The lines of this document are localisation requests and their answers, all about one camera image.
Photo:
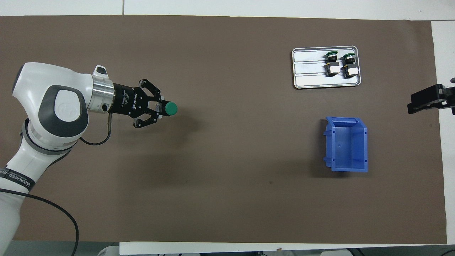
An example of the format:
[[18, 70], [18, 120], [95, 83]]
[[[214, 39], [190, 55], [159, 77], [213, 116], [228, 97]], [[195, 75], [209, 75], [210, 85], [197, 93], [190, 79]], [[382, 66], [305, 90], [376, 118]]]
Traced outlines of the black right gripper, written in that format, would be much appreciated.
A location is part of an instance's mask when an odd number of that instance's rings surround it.
[[414, 114], [421, 110], [445, 107], [455, 107], [455, 88], [445, 88], [442, 84], [435, 84], [419, 92], [411, 94], [408, 104], [408, 113]]

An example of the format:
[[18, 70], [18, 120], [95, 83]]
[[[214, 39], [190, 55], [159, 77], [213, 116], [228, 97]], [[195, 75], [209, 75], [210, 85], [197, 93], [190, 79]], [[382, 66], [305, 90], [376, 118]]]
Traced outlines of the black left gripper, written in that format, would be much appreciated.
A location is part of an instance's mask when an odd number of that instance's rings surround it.
[[[140, 80], [139, 87], [129, 87], [114, 83], [112, 113], [128, 115], [134, 118], [135, 128], [143, 128], [154, 124], [158, 121], [159, 116], [166, 115], [165, 110], [159, 112], [148, 110], [150, 101], [166, 105], [160, 89], [147, 79]], [[139, 118], [143, 114], [149, 115], [149, 118]]]

